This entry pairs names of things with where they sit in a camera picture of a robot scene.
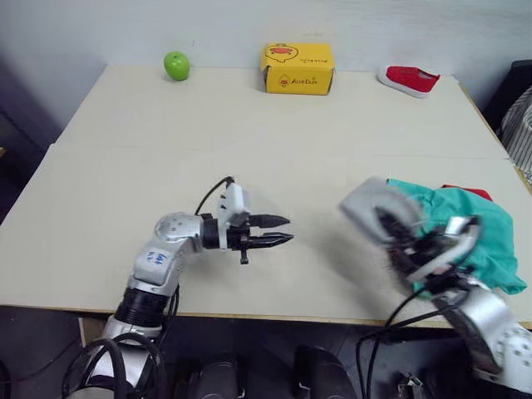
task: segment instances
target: yellow box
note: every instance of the yellow box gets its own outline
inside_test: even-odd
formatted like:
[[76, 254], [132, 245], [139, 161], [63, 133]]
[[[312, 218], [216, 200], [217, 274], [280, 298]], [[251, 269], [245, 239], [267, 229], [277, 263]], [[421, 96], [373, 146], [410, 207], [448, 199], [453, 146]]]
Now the yellow box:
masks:
[[266, 92], [328, 94], [334, 58], [328, 44], [270, 43], [260, 57]]

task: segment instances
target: white table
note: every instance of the white table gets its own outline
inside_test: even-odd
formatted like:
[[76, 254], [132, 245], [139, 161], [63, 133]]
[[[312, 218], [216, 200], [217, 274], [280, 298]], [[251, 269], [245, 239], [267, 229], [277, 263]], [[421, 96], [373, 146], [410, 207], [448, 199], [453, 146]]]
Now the white table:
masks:
[[[289, 217], [296, 239], [247, 266], [230, 252], [191, 257], [181, 314], [386, 318], [404, 291], [337, 210], [371, 175], [488, 190], [514, 217], [519, 276], [532, 282], [531, 197], [454, 79], [420, 101], [369, 74], [338, 73], [320, 97], [261, 93], [253, 74], [195, 70], [175, 84], [109, 67], [0, 226], [0, 303], [114, 311], [156, 220], [193, 211], [223, 175], [252, 192], [254, 212]], [[506, 298], [532, 320], [529, 290]], [[430, 309], [419, 300], [403, 317]]]

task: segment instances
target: white shoe sole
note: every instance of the white shoe sole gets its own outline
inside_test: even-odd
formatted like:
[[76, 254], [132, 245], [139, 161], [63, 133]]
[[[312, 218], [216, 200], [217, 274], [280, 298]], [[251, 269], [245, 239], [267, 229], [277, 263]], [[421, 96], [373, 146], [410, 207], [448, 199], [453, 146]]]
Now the white shoe sole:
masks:
[[411, 89], [410, 87], [406, 87], [401, 83], [396, 83], [392, 81], [388, 76], [386, 76], [388, 67], [389, 66], [385, 66], [377, 73], [377, 78], [383, 85], [389, 86], [398, 91], [402, 91], [403, 93], [410, 94], [411, 96], [416, 98], [427, 98], [429, 96], [430, 92], [425, 93], [424, 91], [417, 91]]

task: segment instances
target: red shoe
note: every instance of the red shoe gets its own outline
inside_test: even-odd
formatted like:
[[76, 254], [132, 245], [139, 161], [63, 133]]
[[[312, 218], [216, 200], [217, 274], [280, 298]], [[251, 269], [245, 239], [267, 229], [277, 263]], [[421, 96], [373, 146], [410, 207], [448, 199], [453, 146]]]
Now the red shoe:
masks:
[[387, 66], [377, 75], [382, 84], [417, 98], [427, 98], [440, 75], [413, 66]]

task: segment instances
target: striped fabric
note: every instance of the striped fabric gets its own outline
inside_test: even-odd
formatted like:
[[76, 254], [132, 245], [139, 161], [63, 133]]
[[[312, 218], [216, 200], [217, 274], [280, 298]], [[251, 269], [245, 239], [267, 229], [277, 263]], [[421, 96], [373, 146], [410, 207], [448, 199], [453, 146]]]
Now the striped fabric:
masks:
[[497, 133], [515, 166], [532, 185], [532, 86], [506, 112]]

